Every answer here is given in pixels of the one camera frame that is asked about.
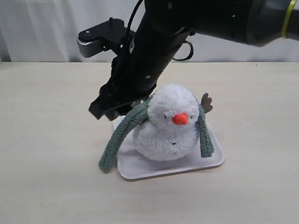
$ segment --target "green knitted arm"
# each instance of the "green knitted arm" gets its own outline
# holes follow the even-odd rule
[[[114,130],[99,162],[99,167],[104,173],[108,173],[112,169],[118,150],[129,132],[147,118],[147,109],[147,101],[137,105]]]
[[[199,105],[199,140],[200,140],[200,151],[202,158],[211,157],[214,153],[214,146],[210,138],[210,134],[206,127],[206,116],[204,108]]]

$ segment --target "white fluffy plush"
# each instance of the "white fluffy plush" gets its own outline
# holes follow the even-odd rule
[[[186,114],[187,124],[177,125],[172,118]],[[133,130],[136,150],[155,161],[171,161],[186,156],[197,144],[195,122],[199,117],[196,98],[185,87],[169,84],[159,89],[149,102],[149,120]]]

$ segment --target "brown antler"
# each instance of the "brown antler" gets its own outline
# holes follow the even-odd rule
[[[208,93],[205,93],[201,98],[200,105],[204,108],[205,113],[210,112],[213,109],[213,106],[211,105],[212,98],[209,97]]]

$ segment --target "white curtain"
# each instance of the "white curtain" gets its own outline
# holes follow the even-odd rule
[[[0,0],[0,58],[13,62],[111,62],[113,52],[83,58],[78,33],[109,19],[128,23],[137,0]],[[144,5],[134,18],[136,30]],[[279,39],[256,48],[203,35],[188,38],[194,44],[192,62],[299,62],[299,42]],[[183,46],[176,58],[188,55]]]

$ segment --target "yellow ring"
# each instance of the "yellow ring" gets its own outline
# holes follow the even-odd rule
[[[287,38],[286,32],[287,32],[289,21],[290,21],[290,16],[291,16],[291,13],[292,13],[292,11],[295,7],[296,2],[297,2],[297,0],[291,0],[291,2],[289,4],[289,7],[286,11],[286,14],[285,14],[285,21],[284,21],[284,24],[283,24],[282,30],[281,30],[281,35],[285,39]]]

